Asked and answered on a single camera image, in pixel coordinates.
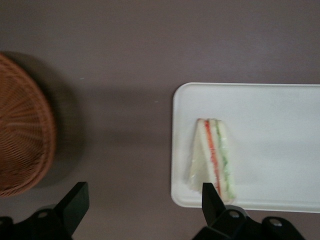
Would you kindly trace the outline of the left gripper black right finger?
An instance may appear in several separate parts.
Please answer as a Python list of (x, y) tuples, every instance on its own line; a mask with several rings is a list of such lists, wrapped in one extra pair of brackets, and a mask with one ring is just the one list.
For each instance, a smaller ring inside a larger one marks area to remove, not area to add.
[(195, 240), (264, 240), (262, 225), (246, 211), (225, 205), (212, 183), (202, 185), (202, 212), (206, 221)]

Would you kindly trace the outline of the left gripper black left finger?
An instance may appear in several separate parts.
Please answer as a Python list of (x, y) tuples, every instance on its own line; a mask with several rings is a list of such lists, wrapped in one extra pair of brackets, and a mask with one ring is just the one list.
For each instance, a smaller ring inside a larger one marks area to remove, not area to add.
[(54, 208), (44, 208), (14, 225), (16, 240), (71, 240), (90, 206), (87, 182), (78, 182)]

